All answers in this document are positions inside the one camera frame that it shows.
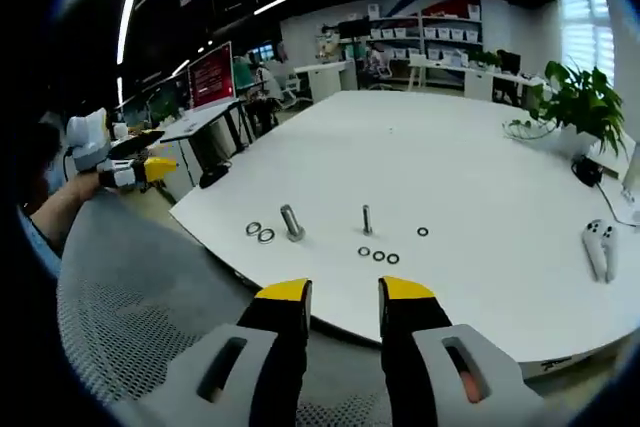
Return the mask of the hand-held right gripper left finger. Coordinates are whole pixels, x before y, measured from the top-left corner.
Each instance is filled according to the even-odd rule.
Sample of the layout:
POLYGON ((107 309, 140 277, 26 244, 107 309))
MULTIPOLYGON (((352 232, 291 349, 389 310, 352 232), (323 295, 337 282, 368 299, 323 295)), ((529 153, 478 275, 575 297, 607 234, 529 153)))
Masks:
POLYGON ((130 426, 292 426, 307 367, 312 282, 269 285, 235 324, 175 357, 165 381, 127 403, 130 426))

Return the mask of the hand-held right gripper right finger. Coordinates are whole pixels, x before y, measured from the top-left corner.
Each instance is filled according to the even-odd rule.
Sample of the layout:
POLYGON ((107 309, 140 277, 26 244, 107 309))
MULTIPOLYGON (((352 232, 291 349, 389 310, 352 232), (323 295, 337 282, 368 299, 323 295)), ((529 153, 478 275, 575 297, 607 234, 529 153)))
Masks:
POLYGON ((519 364, 477 330, 454 324, 427 287, 378 281, 381 364, 395 426, 532 426, 542 398, 519 364))

